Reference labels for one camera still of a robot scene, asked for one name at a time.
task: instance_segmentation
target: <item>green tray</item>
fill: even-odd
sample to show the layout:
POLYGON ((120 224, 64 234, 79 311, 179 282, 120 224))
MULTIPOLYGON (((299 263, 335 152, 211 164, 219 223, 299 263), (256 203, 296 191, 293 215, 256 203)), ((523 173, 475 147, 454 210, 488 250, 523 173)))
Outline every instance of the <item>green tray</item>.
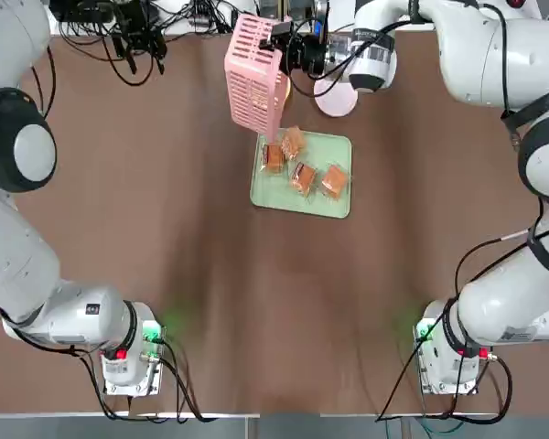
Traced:
MULTIPOLYGON (((279 130, 279 138, 285 130, 279 130)), ((303 132, 307 140, 307 148, 299 157, 300 161, 314 166, 320 180, 332 164, 339 165, 351 175, 351 142, 350 139, 338 135, 303 132)), ((346 218, 350 213, 350 182, 346 185, 340 199, 333 200, 313 190, 309 197, 304 198, 289 183, 289 174, 293 172, 296 162, 285 165, 280 175, 269 175, 261 172, 262 147, 265 138, 258 136, 254 153, 253 181, 250 187, 250 200, 261 208, 291 210, 310 213, 323 217, 346 218)))

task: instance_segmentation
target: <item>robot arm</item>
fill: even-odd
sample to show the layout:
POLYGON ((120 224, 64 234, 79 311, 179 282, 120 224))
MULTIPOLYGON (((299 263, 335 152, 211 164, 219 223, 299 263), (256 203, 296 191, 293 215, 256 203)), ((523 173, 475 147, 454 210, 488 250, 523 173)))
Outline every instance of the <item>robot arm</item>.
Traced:
MULTIPOLYGON (((341 45, 334 45, 332 36, 322 71, 338 71, 339 64, 352 57, 340 70, 341 79, 357 91, 375 92, 390 86, 396 70, 393 35, 380 31, 408 13, 409 1, 361 0, 356 7, 349 49, 338 51, 341 45), (365 42, 367 47, 361 49, 365 42)), ((435 25, 449 93, 460 102, 504 107, 501 22, 482 14, 475 0, 419 0, 418 12, 435 25)), ((509 109, 536 109, 518 151, 519 174, 525 186, 549 202, 549 21, 508 19, 506 28, 509 109)), ((305 65, 296 63, 302 70, 305 65)), ((546 230, 549 209, 537 234, 546 230)), ((529 243, 529 248, 467 284, 458 302, 445 308, 446 317, 421 349, 425 392, 468 393, 478 374, 480 346, 549 339, 549 236, 529 243), (460 351, 466 358, 458 387, 460 351)), ((416 333, 423 335, 443 311, 444 304, 431 304, 416 333)))
POLYGON ((45 186, 57 164, 55 140, 32 99, 17 89, 49 40, 38 0, 0 0, 0 315, 5 332, 35 343, 101 349, 106 389, 143 396, 160 388, 159 324, 144 304, 108 286, 61 280, 59 259, 10 196, 45 186))

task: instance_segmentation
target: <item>red light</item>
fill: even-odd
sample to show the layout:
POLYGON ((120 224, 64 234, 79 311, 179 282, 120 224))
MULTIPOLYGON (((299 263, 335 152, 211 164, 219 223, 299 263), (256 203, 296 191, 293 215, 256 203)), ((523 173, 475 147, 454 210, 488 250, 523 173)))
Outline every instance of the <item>red light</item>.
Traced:
POLYGON ((525 1, 526 0, 506 0, 506 3, 514 9, 519 9, 524 5, 525 1))

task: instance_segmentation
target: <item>brown tabletop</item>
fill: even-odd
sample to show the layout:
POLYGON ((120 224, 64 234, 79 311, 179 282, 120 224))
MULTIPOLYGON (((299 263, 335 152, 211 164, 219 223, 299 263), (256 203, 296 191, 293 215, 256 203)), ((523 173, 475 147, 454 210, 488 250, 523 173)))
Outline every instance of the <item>brown tabletop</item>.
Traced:
MULTIPOLYGON (((337 120, 297 93, 285 110, 284 126, 351 140, 350 215, 254 207, 256 136, 230 119, 228 42, 171 43, 165 76, 130 88, 55 39, 48 120, 59 167, 47 187, 17 197, 20 210, 57 252, 63 277, 113 284, 151 305, 185 346, 202 411, 378 412, 412 325, 430 300, 452 294, 458 259, 530 224, 535 199, 499 111, 455 102, 435 36, 400 33, 391 89, 361 95, 337 120)), ((46 62, 39 74, 48 93, 46 62)), ((33 91, 32 80, 24 88, 33 91)), ((462 278, 502 250, 471 259, 462 278)), ((549 344, 499 352, 514 375, 512 410, 549 414, 549 344)), ((173 412, 169 378, 136 409, 173 412)), ((484 383, 460 410, 497 410, 484 383)), ((0 412, 98 409, 76 360, 34 351, 0 325, 0 412)), ((390 412, 420 411, 411 368, 390 412)))

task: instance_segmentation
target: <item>pink plastic basket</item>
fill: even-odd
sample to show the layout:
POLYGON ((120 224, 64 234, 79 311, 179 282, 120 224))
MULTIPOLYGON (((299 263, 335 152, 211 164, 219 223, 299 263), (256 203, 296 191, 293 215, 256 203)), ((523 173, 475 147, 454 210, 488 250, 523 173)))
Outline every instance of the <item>pink plastic basket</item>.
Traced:
POLYGON ((278 66, 280 50, 260 50, 274 20, 242 14, 238 17, 224 60, 231 118, 238 124, 276 140, 285 106, 286 75, 278 66))

